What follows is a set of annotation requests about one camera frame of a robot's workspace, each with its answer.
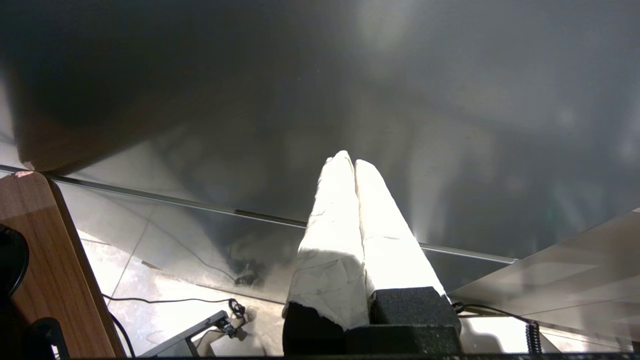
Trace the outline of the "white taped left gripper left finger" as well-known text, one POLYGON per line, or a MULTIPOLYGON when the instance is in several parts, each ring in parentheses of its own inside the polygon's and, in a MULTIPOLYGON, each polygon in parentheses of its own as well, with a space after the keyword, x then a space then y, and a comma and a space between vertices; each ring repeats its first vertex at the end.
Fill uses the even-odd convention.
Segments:
POLYGON ((286 356, 343 354, 347 334, 370 325, 355 169, 345 150, 321 169, 282 317, 286 356))

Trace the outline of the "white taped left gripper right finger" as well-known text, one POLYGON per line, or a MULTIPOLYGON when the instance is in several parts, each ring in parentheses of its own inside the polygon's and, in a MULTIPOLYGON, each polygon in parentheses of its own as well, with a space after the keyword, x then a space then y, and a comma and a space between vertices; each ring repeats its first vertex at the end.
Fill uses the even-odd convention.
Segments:
POLYGON ((434 267, 381 173, 370 162, 357 160, 355 180, 370 323, 461 328, 434 267))

